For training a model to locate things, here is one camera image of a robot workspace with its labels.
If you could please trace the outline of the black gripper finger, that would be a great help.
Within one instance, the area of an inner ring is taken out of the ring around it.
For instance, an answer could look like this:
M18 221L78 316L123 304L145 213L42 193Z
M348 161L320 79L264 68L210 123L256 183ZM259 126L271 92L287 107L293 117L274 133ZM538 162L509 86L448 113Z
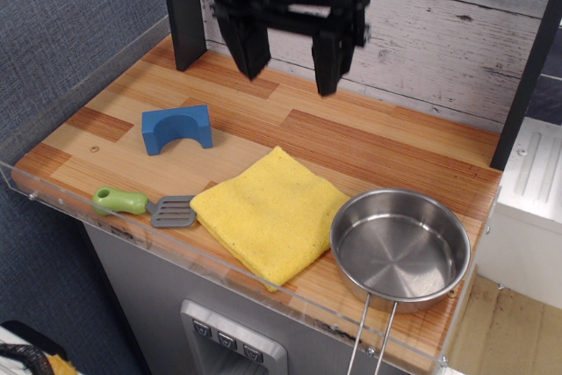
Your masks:
M227 15L217 21L237 68L249 80L255 79L271 59L267 26L251 15Z
M348 35L319 32L313 36L315 80L321 96L328 96L337 91L340 79L350 70L354 50L354 40Z

